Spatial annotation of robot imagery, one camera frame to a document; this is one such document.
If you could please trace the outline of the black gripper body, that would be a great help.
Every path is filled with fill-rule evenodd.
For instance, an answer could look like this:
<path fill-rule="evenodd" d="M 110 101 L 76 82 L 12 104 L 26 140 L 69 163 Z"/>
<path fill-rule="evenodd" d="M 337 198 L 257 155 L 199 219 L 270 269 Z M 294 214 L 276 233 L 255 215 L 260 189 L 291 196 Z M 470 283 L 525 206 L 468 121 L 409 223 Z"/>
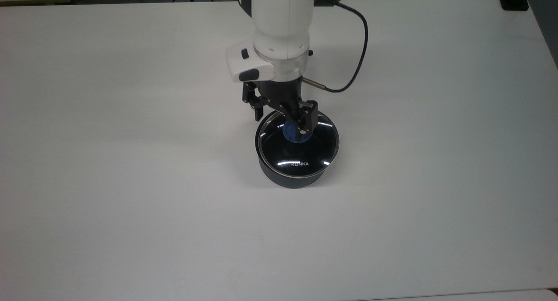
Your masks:
<path fill-rule="evenodd" d="M 261 81 L 260 96 L 265 106 L 283 114 L 299 115 L 301 85 L 301 78 L 289 82 Z"/>

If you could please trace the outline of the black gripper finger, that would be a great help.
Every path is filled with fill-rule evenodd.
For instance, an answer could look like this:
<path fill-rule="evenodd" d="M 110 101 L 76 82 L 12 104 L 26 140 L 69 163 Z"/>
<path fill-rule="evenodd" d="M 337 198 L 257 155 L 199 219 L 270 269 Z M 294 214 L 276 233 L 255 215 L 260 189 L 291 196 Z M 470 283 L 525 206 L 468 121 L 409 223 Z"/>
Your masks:
<path fill-rule="evenodd" d="M 255 121 L 261 120 L 265 106 L 280 111 L 279 101 L 274 98 L 277 84 L 273 81 L 243 83 L 242 100 L 253 109 Z"/>
<path fill-rule="evenodd" d="M 313 135 L 318 123 L 318 103 L 314 100 L 299 102 L 298 108 L 286 110 L 283 136 L 288 141 L 307 141 Z"/>

